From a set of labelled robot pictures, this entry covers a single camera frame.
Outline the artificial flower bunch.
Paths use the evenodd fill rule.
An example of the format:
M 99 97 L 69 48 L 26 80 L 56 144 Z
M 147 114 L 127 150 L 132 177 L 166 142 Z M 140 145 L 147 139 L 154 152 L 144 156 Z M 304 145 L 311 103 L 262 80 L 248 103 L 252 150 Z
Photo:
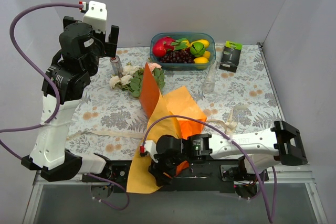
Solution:
M 161 65 L 157 63 L 150 62 L 148 65 L 156 84 L 159 89 L 162 90 L 165 86 L 164 70 Z M 109 86 L 111 89 L 117 87 L 122 91 L 129 91 L 132 96 L 139 98 L 142 89 L 143 76 L 144 68 L 128 64 L 123 68 L 121 76 L 113 75 L 110 78 Z

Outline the cream printed ribbon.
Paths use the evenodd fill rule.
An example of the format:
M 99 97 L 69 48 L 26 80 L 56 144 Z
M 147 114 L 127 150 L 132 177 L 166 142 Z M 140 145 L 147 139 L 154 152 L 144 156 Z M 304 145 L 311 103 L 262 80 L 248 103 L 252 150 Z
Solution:
M 229 116 L 226 122 L 221 121 L 221 120 L 215 120 L 215 119 L 207 119 L 206 122 L 207 123 L 213 122 L 213 123 L 219 124 L 225 130 L 225 133 L 232 135 L 235 132 L 236 127 L 238 125 L 238 123 L 233 120 L 234 111 L 245 110 L 248 107 L 249 107 L 249 104 L 237 105 L 237 106 L 232 107 L 232 109 L 229 112 Z M 101 131 L 95 130 L 95 131 L 81 131 L 81 132 L 77 132 L 72 135 L 68 135 L 66 141 L 71 141 L 77 137 L 80 137 L 86 134 L 94 134 L 98 136 L 128 137 L 128 138 L 137 138 L 137 139 L 143 139 L 144 137 L 144 133 L 116 132 L 112 130 L 101 130 Z

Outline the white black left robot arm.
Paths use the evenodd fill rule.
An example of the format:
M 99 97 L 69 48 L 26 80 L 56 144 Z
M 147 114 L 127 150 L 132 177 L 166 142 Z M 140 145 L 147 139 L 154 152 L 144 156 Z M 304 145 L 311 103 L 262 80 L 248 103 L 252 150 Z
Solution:
M 63 18 L 63 26 L 59 35 L 61 49 L 46 71 L 56 87 L 43 82 L 42 127 L 31 154 L 23 157 L 21 164 L 40 171 L 48 182 L 70 180 L 87 173 L 106 182 L 112 175 L 111 160 L 100 154 L 74 154 L 65 145 L 72 116 L 90 78 L 98 72 L 99 59 L 116 56 L 119 27 L 111 26 L 106 36 L 94 31 L 93 25 L 68 16 Z

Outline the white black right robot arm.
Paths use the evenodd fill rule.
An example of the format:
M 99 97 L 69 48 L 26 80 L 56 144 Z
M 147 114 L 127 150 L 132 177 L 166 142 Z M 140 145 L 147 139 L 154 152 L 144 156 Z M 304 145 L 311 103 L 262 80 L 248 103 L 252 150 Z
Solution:
M 272 128 L 255 133 L 233 135 L 231 140 L 212 134 L 196 134 L 186 139 L 162 135 L 157 141 L 145 140 L 141 156 L 149 155 L 148 168 L 159 187 L 171 184 L 183 162 L 214 161 L 240 155 L 238 167 L 227 171 L 229 177 L 251 180 L 256 174 L 282 164 L 301 166 L 307 156 L 300 131 L 285 121 L 276 121 Z

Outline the clear glass vase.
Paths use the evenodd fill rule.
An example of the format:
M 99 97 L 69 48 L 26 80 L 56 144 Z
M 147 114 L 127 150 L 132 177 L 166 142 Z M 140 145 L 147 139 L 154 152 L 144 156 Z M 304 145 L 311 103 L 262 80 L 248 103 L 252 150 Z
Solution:
M 204 93 L 212 93 L 214 91 L 217 68 L 218 68 L 218 62 L 214 61 L 213 64 L 210 66 L 208 74 L 202 84 L 202 91 Z

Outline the silver drink can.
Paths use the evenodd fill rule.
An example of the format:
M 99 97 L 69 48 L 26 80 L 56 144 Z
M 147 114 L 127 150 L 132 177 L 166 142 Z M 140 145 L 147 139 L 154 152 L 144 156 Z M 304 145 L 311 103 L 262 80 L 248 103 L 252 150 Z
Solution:
M 118 55 L 110 58 L 113 74 L 119 78 L 123 77 L 123 66 Z

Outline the red dragon fruit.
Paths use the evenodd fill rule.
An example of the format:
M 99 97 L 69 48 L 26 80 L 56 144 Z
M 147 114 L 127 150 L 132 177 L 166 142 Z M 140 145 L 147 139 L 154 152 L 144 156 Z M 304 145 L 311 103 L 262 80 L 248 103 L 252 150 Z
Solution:
M 153 54 L 162 58 L 169 51 L 176 51 L 185 49 L 186 44 L 182 43 L 180 40 L 174 40 L 172 37 L 164 37 L 159 39 L 152 48 Z

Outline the blue plastic fruit container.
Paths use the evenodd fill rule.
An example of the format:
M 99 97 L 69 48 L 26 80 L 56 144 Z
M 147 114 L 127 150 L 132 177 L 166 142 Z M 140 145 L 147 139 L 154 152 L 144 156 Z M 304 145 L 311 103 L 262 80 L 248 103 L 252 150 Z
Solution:
M 215 42 L 205 33 L 160 33 L 151 40 L 150 59 L 164 70 L 205 70 L 216 60 Z

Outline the dark grape bunch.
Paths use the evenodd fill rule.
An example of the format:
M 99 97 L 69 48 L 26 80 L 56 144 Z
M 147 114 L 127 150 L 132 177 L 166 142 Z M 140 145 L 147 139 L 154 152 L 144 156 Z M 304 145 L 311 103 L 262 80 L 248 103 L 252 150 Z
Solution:
M 190 49 L 169 51 L 163 57 L 158 58 L 162 63 L 194 63 L 195 57 L 190 53 Z

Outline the green lime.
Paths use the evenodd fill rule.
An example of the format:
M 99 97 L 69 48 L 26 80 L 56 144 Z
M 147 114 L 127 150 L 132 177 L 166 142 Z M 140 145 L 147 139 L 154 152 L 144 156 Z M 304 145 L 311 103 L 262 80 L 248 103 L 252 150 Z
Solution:
M 190 46 L 190 53 L 194 57 L 201 57 L 205 52 L 205 46 L 201 42 L 195 42 Z

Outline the yellow lemon front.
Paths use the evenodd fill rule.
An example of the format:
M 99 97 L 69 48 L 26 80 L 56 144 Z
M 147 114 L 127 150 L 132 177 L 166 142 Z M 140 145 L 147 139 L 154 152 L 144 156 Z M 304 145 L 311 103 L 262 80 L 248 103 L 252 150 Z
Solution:
M 197 64 L 197 69 L 206 69 L 209 63 L 209 60 L 205 57 L 196 57 L 194 63 Z

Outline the yellow lemon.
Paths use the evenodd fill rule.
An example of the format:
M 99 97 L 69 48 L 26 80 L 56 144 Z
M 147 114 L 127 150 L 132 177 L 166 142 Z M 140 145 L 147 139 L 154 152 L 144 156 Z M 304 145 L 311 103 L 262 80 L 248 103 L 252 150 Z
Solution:
M 205 48 L 207 48 L 209 46 L 209 41 L 208 40 L 200 39 L 200 40 L 196 40 L 196 41 L 191 42 L 190 47 L 193 46 L 195 43 L 202 43 Z
M 209 63 L 209 60 L 205 57 L 196 57 L 194 63 L 197 64 L 197 69 L 206 69 Z
M 204 54 L 203 54 L 203 57 L 206 58 L 206 59 L 209 59 L 211 56 L 211 53 L 209 51 L 205 51 Z

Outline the yellow lemon top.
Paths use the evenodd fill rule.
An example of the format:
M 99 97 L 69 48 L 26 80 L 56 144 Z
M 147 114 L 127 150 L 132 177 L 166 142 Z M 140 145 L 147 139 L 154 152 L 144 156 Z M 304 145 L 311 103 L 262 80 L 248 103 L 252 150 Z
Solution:
M 193 46 L 195 43 L 202 43 L 205 48 L 207 48 L 209 46 L 209 41 L 208 40 L 200 39 L 200 40 L 196 40 L 196 41 L 191 42 L 190 47 Z

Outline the yellow lemon right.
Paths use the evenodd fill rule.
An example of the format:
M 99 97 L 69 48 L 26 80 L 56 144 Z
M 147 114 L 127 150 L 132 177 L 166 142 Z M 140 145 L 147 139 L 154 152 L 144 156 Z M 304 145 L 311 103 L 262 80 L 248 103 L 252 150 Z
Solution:
M 209 59 L 211 56 L 211 53 L 209 51 L 205 51 L 204 54 L 203 54 L 203 57 L 206 58 L 206 59 Z

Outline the black green razor package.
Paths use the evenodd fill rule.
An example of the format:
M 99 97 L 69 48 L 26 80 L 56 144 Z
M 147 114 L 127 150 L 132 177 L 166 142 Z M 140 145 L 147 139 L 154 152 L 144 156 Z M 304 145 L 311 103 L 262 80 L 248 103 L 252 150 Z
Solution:
M 219 63 L 219 69 L 235 73 L 239 65 L 242 44 L 226 41 Z

